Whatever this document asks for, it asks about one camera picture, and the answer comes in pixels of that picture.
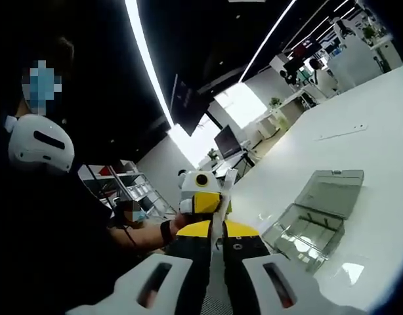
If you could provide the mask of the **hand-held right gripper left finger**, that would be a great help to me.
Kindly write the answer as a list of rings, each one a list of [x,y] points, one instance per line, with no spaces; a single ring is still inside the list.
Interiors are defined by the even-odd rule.
[[[177,233],[166,254],[153,254],[120,277],[111,295],[70,314],[199,314],[209,281],[210,220]]]

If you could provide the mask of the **person's left hand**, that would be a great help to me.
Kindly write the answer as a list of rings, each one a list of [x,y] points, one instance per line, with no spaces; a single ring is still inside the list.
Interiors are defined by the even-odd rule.
[[[189,214],[177,213],[175,218],[169,221],[171,234],[174,236],[180,229],[190,224],[192,217]]]

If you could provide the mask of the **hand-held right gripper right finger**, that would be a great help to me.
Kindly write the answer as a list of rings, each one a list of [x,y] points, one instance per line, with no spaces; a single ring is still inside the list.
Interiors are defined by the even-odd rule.
[[[223,224],[224,280],[235,314],[325,314],[317,281],[284,255],[272,254],[259,233]]]

